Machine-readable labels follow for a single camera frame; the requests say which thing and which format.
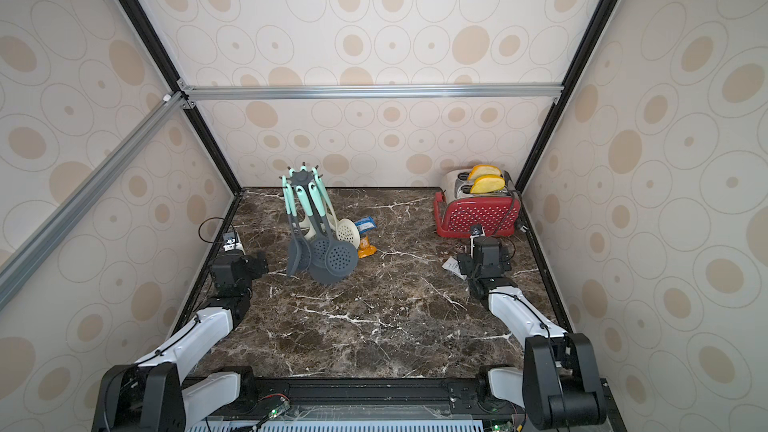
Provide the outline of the cream skimmer mint handle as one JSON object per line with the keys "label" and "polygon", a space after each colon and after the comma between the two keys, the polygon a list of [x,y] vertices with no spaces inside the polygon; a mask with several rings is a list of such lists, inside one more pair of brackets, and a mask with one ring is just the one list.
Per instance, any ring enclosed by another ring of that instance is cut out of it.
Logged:
{"label": "cream skimmer mint handle", "polygon": [[314,172],[315,183],[320,190],[321,196],[324,201],[324,205],[328,210],[327,217],[329,218],[330,225],[334,230],[337,239],[341,241],[349,242],[356,249],[358,249],[360,246],[361,238],[360,238],[360,232],[357,229],[357,226],[350,219],[337,218],[334,207],[330,200],[330,196],[323,183],[322,177],[319,175],[316,169],[314,169],[313,172]]}
{"label": "cream skimmer mint handle", "polygon": [[308,216],[304,216],[304,218],[299,222],[299,226],[304,233],[304,236],[308,240],[310,240],[315,235],[314,227]]}

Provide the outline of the grey utensil rack stand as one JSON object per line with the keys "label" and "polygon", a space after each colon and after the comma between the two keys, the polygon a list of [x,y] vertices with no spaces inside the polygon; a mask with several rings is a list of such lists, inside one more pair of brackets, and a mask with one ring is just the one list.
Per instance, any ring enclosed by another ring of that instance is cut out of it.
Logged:
{"label": "grey utensil rack stand", "polygon": [[340,282],[358,264],[355,246],[341,239],[340,222],[324,183],[315,168],[290,168],[282,177],[282,191],[291,228],[286,273],[308,272],[324,285]]}

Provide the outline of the grey skimmer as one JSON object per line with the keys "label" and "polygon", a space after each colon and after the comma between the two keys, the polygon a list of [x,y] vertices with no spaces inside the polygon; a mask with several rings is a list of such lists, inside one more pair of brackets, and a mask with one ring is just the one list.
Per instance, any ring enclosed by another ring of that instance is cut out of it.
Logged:
{"label": "grey skimmer", "polygon": [[326,211],[322,203],[319,189],[314,182],[310,182],[306,186],[295,186],[295,190],[302,207],[313,223],[316,231],[316,237],[311,243],[312,264],[315,268],[326,270],[326,255],[329,249],[330,240],[329,236],[323,231],[323,226],[326,225],[327,220],[325,218]]}
{"label": "grey skimmer", "polygon": [[295,200],[293,191],[288,184],[287,177],[282,177],[282,189],[291,228],[291,241],[289,243],[289,257],[286,265],[286,275],[294,276],[297,272],[306,271],[311,263],[311,249],[302,234],[299,222],[296,219]]}

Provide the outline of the grey skimmer mint handle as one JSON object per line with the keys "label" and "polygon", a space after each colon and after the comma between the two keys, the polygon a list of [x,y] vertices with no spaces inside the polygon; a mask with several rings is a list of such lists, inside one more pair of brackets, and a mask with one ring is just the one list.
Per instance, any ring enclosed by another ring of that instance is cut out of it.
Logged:
{"label": "grey skimmer mint handle", "polygon": [[331,231],[330,223],[326,216],[322,194],[317,184],[312,181],[308,185],[311,197],[317,208],[320,219],[325,227],[325,237],[328,243],[324,256],[325,266],[334,277],[345,278],[349,276],[358,263],[358,254],[351,243],[336,239]]}

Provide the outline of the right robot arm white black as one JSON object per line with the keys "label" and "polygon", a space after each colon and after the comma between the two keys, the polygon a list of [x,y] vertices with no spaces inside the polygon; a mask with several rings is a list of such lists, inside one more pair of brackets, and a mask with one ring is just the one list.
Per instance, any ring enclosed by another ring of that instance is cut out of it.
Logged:
{"label": "right robot arm white black", "polygon": [[475,236],[456,257],[470,294],[500,319],[524,349],[523,368],[487,372],[492,395],[525,409],[539,430],[599,425],[608,408],[592,343],[556,325],[504,276],[511,254],[498,239]]}

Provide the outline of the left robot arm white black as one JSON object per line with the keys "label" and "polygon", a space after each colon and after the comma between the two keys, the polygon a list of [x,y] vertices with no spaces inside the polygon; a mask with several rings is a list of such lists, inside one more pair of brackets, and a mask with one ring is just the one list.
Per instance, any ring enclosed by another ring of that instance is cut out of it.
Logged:
{"label": "left robot arm white black", "polygon": [[269,272],[267,256],[239,249],[212,263],[216,294],[179,331],[135,362],[103,376],[94,413],[94,431],[186,431],[241,397],[243,374],[216,372],[189,386],[189,372],[239,325],[247,314],[252,282]]}

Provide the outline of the blue snack packet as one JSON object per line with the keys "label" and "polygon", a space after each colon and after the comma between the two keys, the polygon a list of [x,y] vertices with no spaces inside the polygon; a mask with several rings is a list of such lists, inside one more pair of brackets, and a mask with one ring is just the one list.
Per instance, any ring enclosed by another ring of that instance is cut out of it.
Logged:
{"label": "blue snack packet", "polygon": [[371,216],[355,221],[355,226],[360,234],[366,234],[370,230],[377,228],[377,224]]}

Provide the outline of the orange snack packet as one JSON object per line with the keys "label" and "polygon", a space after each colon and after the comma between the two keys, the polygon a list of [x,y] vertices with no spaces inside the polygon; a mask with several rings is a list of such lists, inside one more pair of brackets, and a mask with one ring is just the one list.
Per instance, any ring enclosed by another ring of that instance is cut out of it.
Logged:
{"label": "orange snack packet", "polygon": [[362,237],[360,239],[360,244],[357,250],[359,258],[366,258],[366,257],[372,256],[376,252],[377,252],[377,248],[370,243],[370,240],[367,237]]}

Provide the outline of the red silver toaster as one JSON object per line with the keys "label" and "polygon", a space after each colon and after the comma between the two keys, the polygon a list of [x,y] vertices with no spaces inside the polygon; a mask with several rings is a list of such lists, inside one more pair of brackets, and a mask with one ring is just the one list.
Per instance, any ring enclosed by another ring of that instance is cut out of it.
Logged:
{"label": "red silver toaster", "polygon": [[502,191],[470,194],[474,181],[468,181],[467,177],[471,169],[453,170],[441,179],[440,191],[433,201],[437,234],[448,238],[468,238],[470,227],[480,223],[486,235],[512,235],[521,200],[509,173],[500,169],[505,180]]}

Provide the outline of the yellow bread slice rear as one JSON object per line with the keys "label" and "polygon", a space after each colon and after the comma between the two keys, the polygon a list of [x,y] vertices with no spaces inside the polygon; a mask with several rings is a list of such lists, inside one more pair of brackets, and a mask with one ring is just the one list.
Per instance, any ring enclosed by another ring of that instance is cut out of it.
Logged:
{"label": "yellow bread slice rear", "polygon": [[502,171],[499,168],[489,164],[478,164],[470,170],[467,180],[474,181],[482,176],[488,176],[488,175],[501,176]]}

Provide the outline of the yellow bread slice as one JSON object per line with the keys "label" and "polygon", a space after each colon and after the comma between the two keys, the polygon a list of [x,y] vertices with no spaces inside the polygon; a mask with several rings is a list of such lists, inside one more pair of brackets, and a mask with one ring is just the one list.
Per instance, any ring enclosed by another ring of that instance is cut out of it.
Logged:
{"label": "yellow bread slice", "polygon": [[467,180],[474,181],[482,176],[488,176],[488,175],[501,176],[502,171],[499,168],[489,164],[478,164],[470,170]]}
{"label": "yellow bread slice", "polygon": [[471,185],[470,194],[487,194],[502,191],[505,188],[505,180],[498,175],[478,176]]}

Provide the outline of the small white card box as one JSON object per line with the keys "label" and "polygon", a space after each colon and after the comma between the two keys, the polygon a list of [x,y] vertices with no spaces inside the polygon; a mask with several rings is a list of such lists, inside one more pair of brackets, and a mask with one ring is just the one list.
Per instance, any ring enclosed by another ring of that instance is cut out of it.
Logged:
{"label": "small white card box", "polygon": [[466,276],[461,272],[460,263],[456,260],[455,257],[449,257],[442,264],[442,268],[454,276],[460,278],[461,280],[466,279]]}

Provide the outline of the yellow bread slice front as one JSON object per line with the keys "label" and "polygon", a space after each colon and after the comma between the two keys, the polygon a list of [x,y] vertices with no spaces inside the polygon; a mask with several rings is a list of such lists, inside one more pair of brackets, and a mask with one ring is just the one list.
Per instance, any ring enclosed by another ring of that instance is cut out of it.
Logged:
{"label": "yellow bread slice front", "polygon": [[470,194],[487,194],[502,191],[505,188],[505,180],[498,175],[478,176],[471,185]]}

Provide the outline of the aluminium frame bar horizontal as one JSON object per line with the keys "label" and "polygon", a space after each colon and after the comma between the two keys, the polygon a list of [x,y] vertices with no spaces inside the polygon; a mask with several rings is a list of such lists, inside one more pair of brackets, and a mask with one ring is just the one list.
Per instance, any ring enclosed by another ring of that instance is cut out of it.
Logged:
{"label": "aluminium frame bar horizontal", "polygon": [[188,86],[194,101],[205,100],[363,100],[496,97],[559,97],[558,83],[410,84],[346,86]]}

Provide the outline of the aluminium frame bar left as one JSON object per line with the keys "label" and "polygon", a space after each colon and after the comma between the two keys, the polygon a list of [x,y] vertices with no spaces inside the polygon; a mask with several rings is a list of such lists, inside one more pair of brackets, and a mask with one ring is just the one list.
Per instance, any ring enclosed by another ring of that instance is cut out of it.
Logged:
{"label": "aluminium frame bar left", "polygon": [[1,270],[2,306],[6,306],[23,288],[52,251],[162,128],[169,115],[181,107],[184,98],[181,91],[167,96],[14,252]]}

